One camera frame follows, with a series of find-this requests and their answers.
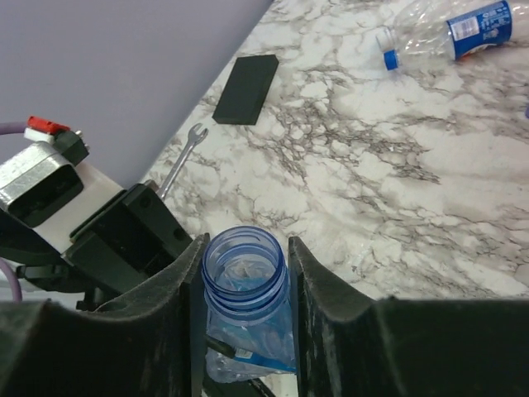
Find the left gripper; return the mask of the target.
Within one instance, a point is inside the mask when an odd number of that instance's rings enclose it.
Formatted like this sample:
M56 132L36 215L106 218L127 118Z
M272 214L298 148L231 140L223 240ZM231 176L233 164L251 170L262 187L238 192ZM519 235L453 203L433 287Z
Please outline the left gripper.
M78 310L95 310L170 265L192 238L145 184L122 190L70 233L63 254L88 282Z

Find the blue label bottle top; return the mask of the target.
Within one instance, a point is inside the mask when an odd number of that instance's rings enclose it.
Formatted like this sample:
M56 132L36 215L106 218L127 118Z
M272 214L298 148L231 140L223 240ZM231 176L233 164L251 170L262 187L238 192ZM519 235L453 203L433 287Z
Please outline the blue label bottle top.
M386 69L414 68L504 45L527 21L527 1L413 1L376 39Z

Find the blue label water bottle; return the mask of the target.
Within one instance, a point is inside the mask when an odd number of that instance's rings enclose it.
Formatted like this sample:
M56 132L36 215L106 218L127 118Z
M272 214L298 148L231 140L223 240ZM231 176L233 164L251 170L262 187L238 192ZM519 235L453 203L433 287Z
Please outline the blue label water bottle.
M221 232L202 258L209 376L220 383L296 371L288 266L269 232Z

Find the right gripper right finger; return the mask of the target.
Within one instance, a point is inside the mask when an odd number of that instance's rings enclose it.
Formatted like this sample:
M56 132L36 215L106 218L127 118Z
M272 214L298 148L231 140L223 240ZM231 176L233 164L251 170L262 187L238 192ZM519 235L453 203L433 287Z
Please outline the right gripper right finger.
M301 396L525 396L525 299L374 300L288 241Z

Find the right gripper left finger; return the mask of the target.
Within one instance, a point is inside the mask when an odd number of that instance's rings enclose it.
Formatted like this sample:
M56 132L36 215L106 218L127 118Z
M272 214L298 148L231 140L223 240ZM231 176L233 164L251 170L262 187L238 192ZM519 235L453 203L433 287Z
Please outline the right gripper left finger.
M2 395L199 396L209 240L197 237L171 265L93 313L50 300L2 303Z

